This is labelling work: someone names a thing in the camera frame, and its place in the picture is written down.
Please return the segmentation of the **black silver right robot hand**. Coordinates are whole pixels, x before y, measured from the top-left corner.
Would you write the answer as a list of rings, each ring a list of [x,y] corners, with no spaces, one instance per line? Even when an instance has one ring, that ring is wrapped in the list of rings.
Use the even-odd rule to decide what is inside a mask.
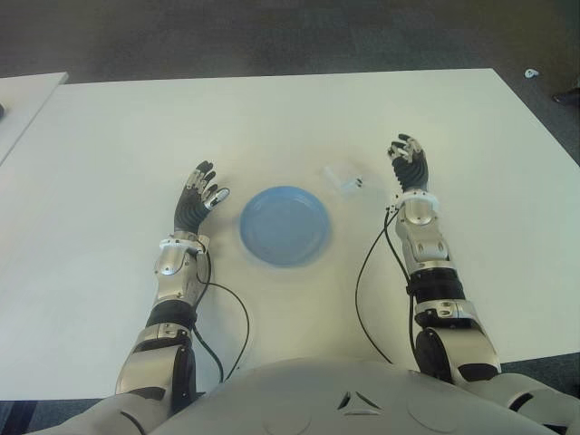
[[[411,189],[426,190],[429,167],[420,143],[412,136],[400,133],[387,149],[395,176],[403,192]]]

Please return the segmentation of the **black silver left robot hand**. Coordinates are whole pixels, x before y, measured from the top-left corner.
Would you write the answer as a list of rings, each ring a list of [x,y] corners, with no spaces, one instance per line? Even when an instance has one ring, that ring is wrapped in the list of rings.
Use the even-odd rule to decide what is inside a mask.
[[[181,191],[174,212],[174,230],[198,234],[208,214],[230,194],[230,189],[218,184],[214,164],[204,160],[190,173]]]

